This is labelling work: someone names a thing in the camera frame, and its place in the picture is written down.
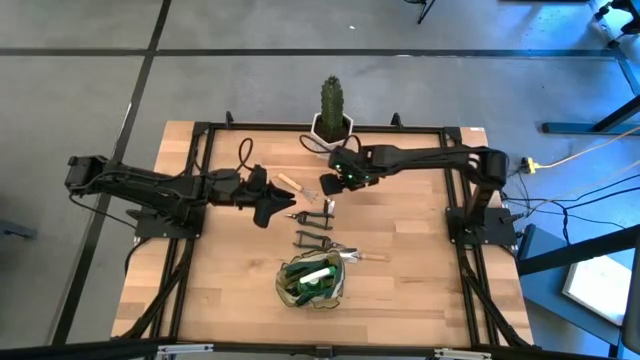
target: white pot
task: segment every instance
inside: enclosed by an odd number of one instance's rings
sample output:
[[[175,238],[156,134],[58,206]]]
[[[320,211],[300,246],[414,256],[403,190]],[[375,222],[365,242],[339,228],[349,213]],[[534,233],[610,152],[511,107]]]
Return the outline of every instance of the white pot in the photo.
[[[342,116],[344,117],[344,119],[347,120],[347,122],[349,123],[349,133],[347,136],[351,135],[351,133],[353,132],[353,119],[349,117],[349,115],[347,114],[342,114]],[[339,145],[342,145],[342,143],[344,142],[344,139],[340,139],[338,141],[332,142],[332,143],[328,143],[326,141],[324,141],[320,136],[316,135],[315,133],[315,128],[316,128],[316,122],[318,121],[318,118],[320,117],[320,113],[317,113],[315,115],[313,115],[313,123],[311,125],[311,134],[310,136],[315,139],[317,142],[319,142],[320,144],[322,144],[324,146],[321,147],[318,144],[316,144],[313,141],[309,141],[310,144],[309,147],[316,150],[316,151],[325,151],[325,148],[329,149],[329,150],[333,150],[334,148],[338,147]],[[329,158],[329,154],[318,154],[318,157],[324,158],[324,159],[328,159]]]

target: wooden tabletop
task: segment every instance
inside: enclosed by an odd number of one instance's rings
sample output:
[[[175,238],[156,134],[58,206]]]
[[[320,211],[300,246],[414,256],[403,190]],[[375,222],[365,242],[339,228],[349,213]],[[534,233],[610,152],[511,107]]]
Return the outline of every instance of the wooden tabletop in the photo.
[[[176,174],[184,168],[192,128],[193,122],[166,124],[155,171]],[[484,129],[461,130],[465,144],[487,144]],[[321,192],[318,177],[329,172],[326,160],[302,148],[298,136],[289,131],[218,130],[210,168],[235,168],[238,145],[251,137],[255,146],[249,164],[266,167],[277,186],[287,188],[275,178],[284,173],[305,188]],[[363,145],[439,147],[435,135],[358,136]],[[461,204],[456,172],[454,178]],[[404,171],[376,186],[333,197],[336,218],[331,222],[334,230],[327,235],[335,242],[391,259],[347,264],[344,297],[333,310],[288,308],[275,291],[275,275],[282,263],[301,253],[292,242],[295,231],[303,227],[284,214],[322,209],[321,200],[309,204],[302,196],[296,199],[298,204],[274,215],[267,229],[253,224],[253,209],[207,208],[188,280],[181,340],[469,346],[455,249],[444,216],[448,202],[443,170]],[[492,205],[500,206],[497,197]],[[166,239],[153,239],[132,257],[113,335],[128,330],[156,295],[167,244]],[[483,249],[493,300],[520,336],[532,341],[513,258],[499,247]],[[170,298],[162,334],[168,332],[172,303]],[[477,299],[476,312],[481,339],[486,342]]]

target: yellow cable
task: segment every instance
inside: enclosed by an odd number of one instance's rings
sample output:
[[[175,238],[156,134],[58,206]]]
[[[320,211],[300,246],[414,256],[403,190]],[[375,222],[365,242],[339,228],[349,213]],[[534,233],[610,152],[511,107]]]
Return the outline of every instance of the yellow cable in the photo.
[[[571,156],[569,156],[568,158],[565,158],[565,159],[562,159],[562,160],[560,160],[560,161],[554,162],[553,164],[549,164],[549,165],[540,165],[540,164],[538,164],[538,163],[533,162],[532,164],[530,164],[530,167],[532,166],[532,168],[533,168],[533,169],[549,169],[549,168],[552,168],[552,167],[554,167],[554,166],[558,166],[558,165],[560,165],[560,164],[564,164],[564,163],[566,163],[567,161],[569,161],[569,160],[573,160],[573,159],[577,158],[578,156],[584,155],[584,154],[586,154],[586,153],[588,153],[588,152],[590,152],[590,151],[593,151],[593,150],[596,150],[596,149],[600,149],[601,147],[605,147],[605,146],[607,146],[607,145],[611,144],[612,142],[614,142],[614,141],[616,141],[616,140],[619,140],[619,139],[621,139],[621,138],[623,138],[623,137],[625,137],[625,136],[627,136],[627,135],[629,135],[629,134],[631,134],[631,133],[634,133],[634,132],[636,132],[636,131],[638,131],[638,130],[640,130],[640,126],[636,126],[635,128],[633,128],[633,129],[631,129],[631,130],[629,130],[629,131],[627,131],[627,132],[625,132],[625,133],[623,133],[623,134],[620,134],[620,135],[618,135],[618,136],[614,137],[613,139],[611,139],[611,140],[609,140],[609,141],[607,141],[607,142],[605,142],[605,143],[602,143],[602,144],[600,144],[600,145],[596,145],[596,146],[594,146],[594,147],[592,147],[592,148],[589,148],[589,149],[583,150],[583,151],[581,151],[581,152],[579,152],[579,153],[577,153],[577,154],[575,154],[575,155],[571,155]]]
[[[546,204],[546,203],[548,203],[548,202],[552,202],[552,201],[555,201],[555,200],[559,200],[560,198],[567,197],[567,196],[572,195],[572,194],[575,194],[575,193],[577,193],[577,192],[582,192],[582,191],[584,191],[584,190],[585,190],[585,189],[587,189],[587,188],[592,188],[592,187],[594,187],[594,186],[596,186],[596,185],[599,185],[599,184],[601,184],[601,183],[603,183],[603,182],[607,182],[607,181],[611,180],[612,178],[615,178],[615,177],[617,177],[617,176],[620,176],[621,174],[623,174],[623,173],[625,173],[625,172],[629,171],[629,169],[631,169],[631,168],[633,168],[633,167],[637,166],[638,164],[640,164],[640,160],[636,160],[636,162],[634,162],[633,164],[631,164],[631,165],[629,165],[629,166],[626,166],[626,167],[624,167],[624,168],[622,168],[622,169],[620,169],[620,170],[618,170],[618,171],[614,172],[613,174],[608,175],[608,176],[606,176],[606,177],[604,177],[604,178],[602,178],[602,179],[600,179],[600,180],[598,180],[598,181],[596,181],[596,182],[593,182],[593,183],[591,183],[591,184],[587,184],[587,185],[583,185],[583,186],[578,186],[578,187],[576,187],[576,188],[574,188],[574,189],[572,189],[572,190],[569,190],[568,192],[566,192],[566,193],[564,193],[564,194],[562,194],[562,195],[559,195],[559,196],[554,197],[553,199],[545,200],[545,201],[541,202],[540,204],[536,205],[536,206],[531,210],[531,213],[533,213],[533,212],[534,212],[534,211],[536,211],[540,206],[542,206],[542,205],[544,205],[544,204]]]

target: green bag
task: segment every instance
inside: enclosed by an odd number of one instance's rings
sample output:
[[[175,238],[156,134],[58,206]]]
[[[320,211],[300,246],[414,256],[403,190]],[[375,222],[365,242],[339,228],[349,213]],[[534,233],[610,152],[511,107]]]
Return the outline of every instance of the green bag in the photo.
[[[334,267],[335,272],[321,279],[321,286],[301,287],[300,278],[318,270]],[[305,306],[309,303],[317,309],[333,309],[340,305],[344,287],[344,261],[337,251],[310,251],[282,264],[276,275],[276,291],[287,306]]]

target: cactus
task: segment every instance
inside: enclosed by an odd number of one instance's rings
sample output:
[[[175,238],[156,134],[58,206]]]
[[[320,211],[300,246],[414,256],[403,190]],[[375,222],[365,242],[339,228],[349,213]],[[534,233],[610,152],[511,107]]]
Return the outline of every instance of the cactus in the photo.
[[[322,85],[321,126],[324,141],[332,143],[340,140],[343,109],[344,98],[340,80],[331,75]]]

